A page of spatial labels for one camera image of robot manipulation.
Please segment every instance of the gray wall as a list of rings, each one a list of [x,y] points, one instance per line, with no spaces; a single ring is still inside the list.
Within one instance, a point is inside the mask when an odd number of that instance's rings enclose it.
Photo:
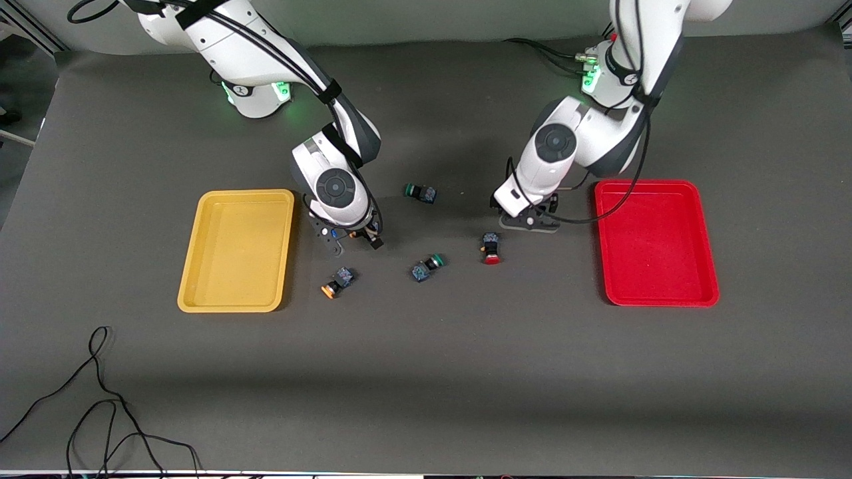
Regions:
[[[120,55],[178,51],[151,40],[124,8],[86,25],[70,25],[66,11],[77,0],[19,2],[74,49]],[[819,25],[842,3],[734,0],[720,19],[689,24],[687,34],[794,32]],[[255,5],[284,34],[306,45],[565,38],[600,32],[609,21],[607,0],[255,0]]]

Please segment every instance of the gray table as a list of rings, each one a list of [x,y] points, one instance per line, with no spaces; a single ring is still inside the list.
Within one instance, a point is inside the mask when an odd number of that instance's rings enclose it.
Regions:
[[[654,115],[646,177],[699,187],[712,309],[607,303],[592,227],[506,233],[505,263],[478,263],[506,157],[547,101],[576,91],[530,49],[315,54],[382,132],[363,172],[387,245],[330,259],[302,215],[286,305],[269,315],[178,310],[193,214],[209,190],[295,187],[290,150],[328,121],[323,107],[296,89],[280,114],[243,119],[195,55],[63,59],[0,234],[3,429],[108,324],[107,382],[208,469],[852,474],[852,84],[835,26],[690,38]],[[405,182],[439,203],[401,198]],[[588,204],[566,195],[561,212]],[[432,252],[451,264],[408,280]],[[318,287],[343,264],[361,280],[328,301]],[[99,397],[87,374],[0,447],[0,468],[64,467]],[[86,465],[105,416],[78,438]],[[151,468],[138,443],[123,466]]]

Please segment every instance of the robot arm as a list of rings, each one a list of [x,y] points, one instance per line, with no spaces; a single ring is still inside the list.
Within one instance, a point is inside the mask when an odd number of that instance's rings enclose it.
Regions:
[[[334,122],[293,149],[291,172],[313,195],[312,215],[332,228],[363,233],[374,247],[381,245],[375,200],[358,172],[378,155],[381,137],[299,43],[279,35],[250,0],[227,0],[209,12],[212,16],[199,14],[191,23],[187,13],[194,4],[188,0],[122,3],[137,12],[145,31],[158,42],[199,52],[247,117],[268,116],[289,100],[289,92],[283,95],[281,90],[283,83],[307,85],[329,106]]]
[[[603,59],[586,66],[582,85],[597,107],[586,106],[571,96],[545,107],[532,128],[516,173],[494,193],[502,210],[511,218],[534,211],[535,205],[556,191],[573,163],[599,177],[626,170],[674,71],[684,20],[714,20],[730,3],[611,0],[610,15],[619,37],[578,55]],[[533,222],[504,222],[504,226],[529,228]]]

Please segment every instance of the yellow tray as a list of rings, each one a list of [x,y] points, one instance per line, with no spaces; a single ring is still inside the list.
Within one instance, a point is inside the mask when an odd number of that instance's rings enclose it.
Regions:
[[[199,200],[177,305],[187,313],[268,313],[284,291],[293,193],[211,191]]]

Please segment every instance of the gray circular joint cap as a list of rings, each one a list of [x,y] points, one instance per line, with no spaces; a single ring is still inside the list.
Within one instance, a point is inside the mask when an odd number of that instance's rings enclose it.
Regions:
[[[547,163],[570,157],[577,149],[577,137],[564,124],[548,124],[535,135],[535,151]]]
[[[355,199],[355,180],[340,168],[323,171],[316,189],[319,201],[335,208],[345,208]]]

